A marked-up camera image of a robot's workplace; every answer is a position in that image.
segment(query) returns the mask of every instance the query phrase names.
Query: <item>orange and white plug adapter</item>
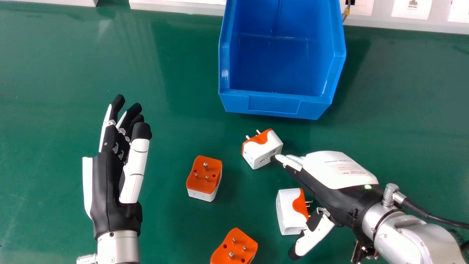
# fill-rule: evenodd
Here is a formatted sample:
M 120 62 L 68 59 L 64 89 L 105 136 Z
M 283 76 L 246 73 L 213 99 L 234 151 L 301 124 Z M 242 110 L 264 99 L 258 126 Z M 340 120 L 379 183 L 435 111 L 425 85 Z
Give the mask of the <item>orange and white plug adapter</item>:
M 221 181 L 221 160 L 199 155 L 186 180 L 189 197 L 211 202 L 217 195 Z
M 249 264 L 256 252 L 257 242 L 235 227 L 214 251 L 210 264 Z
M 242 144 L 241 155 L 255 170 L 270 163 L 270 158 L 282 152 L 283 142 L 272 128 L 264 132 L 256 130 L 257 135 L 249 137 Z
M 298 235 L 306 229 L 306 221 L 310 218 L 308 207 L 312 202 L 306 201 L 303 189 L 279 190 L 275 203 L 282 235 Z

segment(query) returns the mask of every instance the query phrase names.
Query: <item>green table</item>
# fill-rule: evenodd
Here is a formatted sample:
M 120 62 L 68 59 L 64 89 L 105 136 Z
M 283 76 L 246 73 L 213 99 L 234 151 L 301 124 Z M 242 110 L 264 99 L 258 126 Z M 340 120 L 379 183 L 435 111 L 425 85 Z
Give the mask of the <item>green table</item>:
M 346 28 L 334 102 L 312 122 L 224 111 L 220 25 L 105 0 L 96 9 L 0 3 L 0 263 L 67 264 L 95 252 L 81 157 L 96 153 L 117 93 L 143 105 L 153 130 L 143 264 L 207 264 L 236 226 L 259 243 L 254 263 L 291 263 L 296 237 L 280 235 L 274 201 L 298 185 L 278 165 L 252 171 L 240 155 L 245 134 L 269 127 L 286 154 L 343 151 L 383 185 L 469 221 L 469 36 Z M 223 161 L 212 203 L 185 189 L 199 154 Z M 348 263 L 353 239 L 336 229 L 297 263 Z

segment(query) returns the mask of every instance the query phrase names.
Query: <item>blue storage box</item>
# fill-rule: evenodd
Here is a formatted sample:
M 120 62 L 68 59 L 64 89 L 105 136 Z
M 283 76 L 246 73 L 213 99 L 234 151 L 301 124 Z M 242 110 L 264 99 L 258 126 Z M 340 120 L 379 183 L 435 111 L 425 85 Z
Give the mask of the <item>blue storage box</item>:
M 345 55 L 337 0 L 227 0 L 220 98 L 227 112 L 318 119 Z

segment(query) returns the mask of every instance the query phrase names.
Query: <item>metal screw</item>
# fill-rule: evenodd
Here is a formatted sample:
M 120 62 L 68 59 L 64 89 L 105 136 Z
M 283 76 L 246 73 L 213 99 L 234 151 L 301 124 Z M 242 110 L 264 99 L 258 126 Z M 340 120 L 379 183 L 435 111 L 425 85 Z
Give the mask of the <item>metal screw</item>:
M 399 191 L 399 186 L 395 185 L 394 183 L 386 184 L 386 189 L 384 190 L 383 194 L 383 205 L 385 207 L 391 207 L 394 203 L 393 194 Z

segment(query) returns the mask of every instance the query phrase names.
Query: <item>robotic hand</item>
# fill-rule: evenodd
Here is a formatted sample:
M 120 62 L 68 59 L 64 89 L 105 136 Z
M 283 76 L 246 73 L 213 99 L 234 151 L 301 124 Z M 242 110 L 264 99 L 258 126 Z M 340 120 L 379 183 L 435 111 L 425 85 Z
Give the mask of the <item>robotic hand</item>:
M 469 224 L 431 215 L 400 193 L 395 184 L 383 191 L 373 174 L 344 153 L 276 155 L 275 160 L 322 206 L 289 250 L 291 259 L 308 253 L 334 226 L 346 226 L 357 237 L 354 264 L 363 258 L 377 259 L 378 254 L 391 264 L 466 263 L 450 232 L 405 214 L 401 207 L 447 225 L 469 228 Z
M 125 99 L 117 95 L 107 108 L 98 155 L 83 157 L 83 195 L 93 222 L 97 254 L 77 258 L 77 264 L 139 264 L 138 236 L 142 206 L 138 200 L 144 178 L 150 126 L 139 103 L 117 121 Z

